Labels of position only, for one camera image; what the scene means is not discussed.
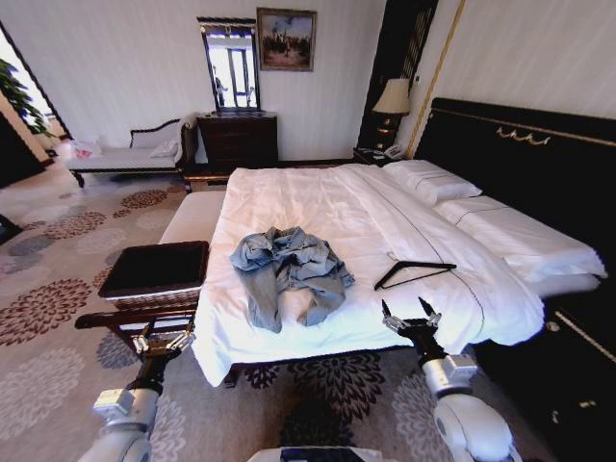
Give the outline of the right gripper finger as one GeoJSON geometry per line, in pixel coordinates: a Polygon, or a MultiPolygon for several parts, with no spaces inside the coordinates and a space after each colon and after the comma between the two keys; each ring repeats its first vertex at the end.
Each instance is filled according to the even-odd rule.
{"type": "Polygon", "coordinates": [[[442,318],[441,313],[437,313],[432,305],[419,296],[419,302],[423,308],[424,313],[426,314],[426,318],[420,319],[419,326],[425,327],[429,329],[437,329],[439,322],[442,318]]]}
{"type": "Polygon", "coordinates": [[[405,322],[400,318],[392,315],[389,306],[384,299],[381,300],[381,306],[383,314],[383,324],[396,333],[399,333],[401,330],[403,330],[405,328],[405,322]]]}

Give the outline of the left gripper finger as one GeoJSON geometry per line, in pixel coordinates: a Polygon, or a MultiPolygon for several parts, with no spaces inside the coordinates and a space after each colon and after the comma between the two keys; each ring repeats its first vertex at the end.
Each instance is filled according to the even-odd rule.
{"type": "Polygon", "coordinates": [[[188,347],[195,339],[194,331],[194,319],[191,319],[185,329],[181,331],[175,338],[166,343],[166,351],[183,351],[188,347]]]}
{"type": "Polygon", "coordinates": [[[141,332],[132,337],[133,346],[137,355],[142,355],[150,350],[148,338],[154,328],[154,322],[151,321],[145,325],[141,332]]]}

